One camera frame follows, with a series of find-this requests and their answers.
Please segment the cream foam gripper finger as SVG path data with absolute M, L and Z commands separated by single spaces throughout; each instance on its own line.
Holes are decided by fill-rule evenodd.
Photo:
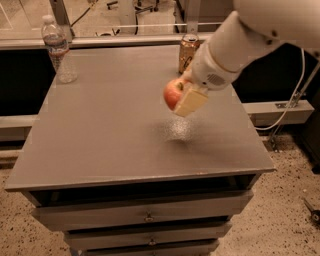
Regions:
M 178 116 L 186 117 L 201 108 L 207 101 L 208 89 L 206 87 L 187 83 L 173 112 Z
M 180 79 L 187 82 L 192 82 L 192 71 L 191 70 L 185 70 L 182 75 L 180 76 Z

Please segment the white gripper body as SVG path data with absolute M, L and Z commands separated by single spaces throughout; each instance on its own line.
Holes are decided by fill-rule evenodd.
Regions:
M 203 43 L 195 53 L 190 72 L 192 81 L 208 90 L 222 90 L 240 75 L 220 67 L 211 56 L 207 43 Z

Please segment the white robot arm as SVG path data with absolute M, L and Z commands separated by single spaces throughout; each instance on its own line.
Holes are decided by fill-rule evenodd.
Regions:
M 251 62 L 284 43 L 320 55 L 320 0 L 233 0 L 234 10 L 202 43 L 183 73 L 187 81 L 174 113 L 187 116 Z

